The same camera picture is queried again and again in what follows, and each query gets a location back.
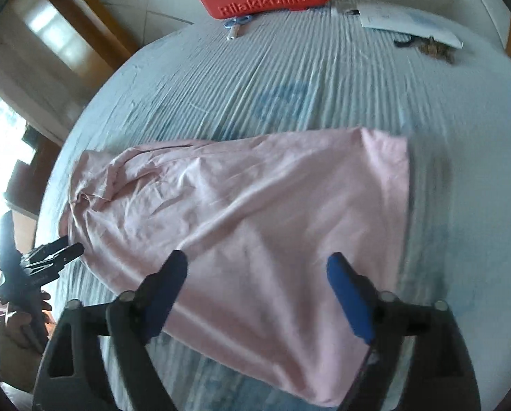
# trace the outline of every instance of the human hand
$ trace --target human hand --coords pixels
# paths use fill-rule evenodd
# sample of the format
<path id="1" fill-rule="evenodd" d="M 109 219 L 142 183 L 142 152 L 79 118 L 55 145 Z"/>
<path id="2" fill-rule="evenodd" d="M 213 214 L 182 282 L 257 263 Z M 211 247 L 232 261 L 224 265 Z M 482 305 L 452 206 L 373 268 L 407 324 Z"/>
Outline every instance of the human hand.
<path id="1" fill-rule="evenodd" d="M 52 306 L 48 303 L 50 294 L 48 292 L 41 292 L 41 310 L 43 312 L 52 310 Z M 44 313 L 45 323 L 51 323 L 49 314 Z M 30 343 L 24 332 L 23 326 L 28 326 L 31 323 L 32 317 L 27 312 L 19 310 L 14 304 L 9 303 L 6 308 L 6 315 L 4 319 L 4 330 L 7 336 L 19 347 L 29 348 Z"/>

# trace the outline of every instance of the metal screw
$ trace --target metal screw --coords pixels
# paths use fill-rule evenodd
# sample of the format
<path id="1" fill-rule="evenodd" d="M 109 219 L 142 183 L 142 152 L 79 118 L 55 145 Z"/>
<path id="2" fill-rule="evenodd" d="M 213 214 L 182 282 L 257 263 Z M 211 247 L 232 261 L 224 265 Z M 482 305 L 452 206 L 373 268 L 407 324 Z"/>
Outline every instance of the metal screw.
<path id="1" fill-rule="evenodd" d="M 79 300 L 71 300 L 65 305 L 65 307 L 70 311 L 74 311 L 75 309 L 78 309 L 81 306 L 82 303 Z"/>
<path id="2" fill-rule="evenodd" d="M 119 295 L 119 300 L 128 303 L 130 301 L 133 301 L 135 297 L 136 292 L 134 292 L 133 290 L 127 290 Z"/>
<path id="3" fill-rule="evenodd" d="M 392 303 L 396 301 L 396 295 L 388 290 L 384 290 L 379 294 L 379 299 L 385 303 Z"/>
<path id="4" fill-rule="evenodd" d="M 436 303 L 434 303 L 435 309 L 438 309 L 439 311 L 446 312 L 446 310 L 449 309 L 448 303 L 442 300 L 438 300 Z"/>

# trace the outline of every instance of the person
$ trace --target person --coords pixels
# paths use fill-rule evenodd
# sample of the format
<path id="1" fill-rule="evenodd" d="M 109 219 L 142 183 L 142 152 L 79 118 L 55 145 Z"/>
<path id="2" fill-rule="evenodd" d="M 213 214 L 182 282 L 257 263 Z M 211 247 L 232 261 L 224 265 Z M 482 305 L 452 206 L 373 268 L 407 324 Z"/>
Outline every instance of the person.
<path id="1" fill-rule="evenodd" d="M 56 326 L 50 314 L 50 295 L 42 292 L 41 309 L 45 315 L 49 337 Z M 8 304 L 6 313 L 0 316 L 0 386 L 20 411 L 31 410 L 33 389 L 42 355 L 37 352 L 22 332 L 31 323 L 30 314 Z"/>

